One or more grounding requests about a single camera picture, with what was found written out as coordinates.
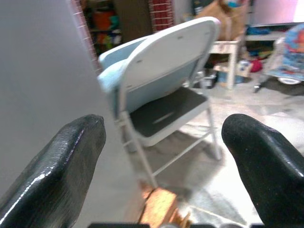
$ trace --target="white table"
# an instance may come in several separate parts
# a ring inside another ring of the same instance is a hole
[[[228,67],[229,71],[227,74],[227,88],[232,90],[235,75],[236,75],[236,67],[237,67],[237,60],[238,60],[238,48],[240,46],[241,38],[238,37],[236,40],[233,41],[216,41],[213,44],[213,47],[210,51],[212,54],[229,54],[229,61]]]

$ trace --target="light blue cushion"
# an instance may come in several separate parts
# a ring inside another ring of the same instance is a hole
[[[117,116],[118,111],[118,89],[122,78],[122,66],[126,60],[121,60],[110,65],[98,77],[100,87],[106,92],[112,111]]]

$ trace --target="shelf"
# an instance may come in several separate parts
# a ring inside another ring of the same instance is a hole
[[[247,35],[245,40],[246,41],[272,41],[277,40],[280,37],[283,37],[285,32],[274,31],[267,35]]]

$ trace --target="chair leg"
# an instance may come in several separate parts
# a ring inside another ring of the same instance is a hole
[[[146,155],[145,155],[145,153],[143,151],[142,146],[139,143],[139,140],[138,140],[138,138],[136,136],[136,133],[133,131],[132,125],[130,123],[129,115],[126,114],[126,113],[123,113],[122,116],[123,116],[123,121],[124,121],[124,123],[126,125],[126,129],[127,129],[128,133],[130,134],[130,137],[132,138],[132,141],[133,141],[133,143],[134,143],[134,145],[136,147],[136,150],[137,150],[137,152],[138,152],[138,154],[140,156],[142,164],[143,164],[143,166],[144,166],[144,168],[145,168],[145,170],[146,170],[146,172],[147,172],[147,174],[149,176],[150,182],[151,182],[151,184],[152,184],[152,186],[154,188],[157,188],[158,184],[157,184],[156,178],[153,175],[151,166],[148,163],[147,157],[146,157]]]
[[[215,135],[215,129],[214,129],[214,122],[213,122],[211,107],[209,107],[207,109],[207,116],[208,116],[208,121],[209,121],[209,125],[210,125],[212,140],[213,140],[214,155],[215,155],[215,158],[217,160],[220,160],[222,158],[222,155],[219,151],[219,145],[218,145],[217,138],[216,138],[216,135]]]

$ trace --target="chair backrest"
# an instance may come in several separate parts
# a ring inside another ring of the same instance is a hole
[[[159,84],[148,85],[179,70],[183,77],[190,77],[198,66],[203,67],[219,35],[219,23],[213,17],[191,20],[160,31],[141,43],[124,65],[119,111],[126,109],[131,92],[134,96],[144,95],[136,91],[156,90]]]

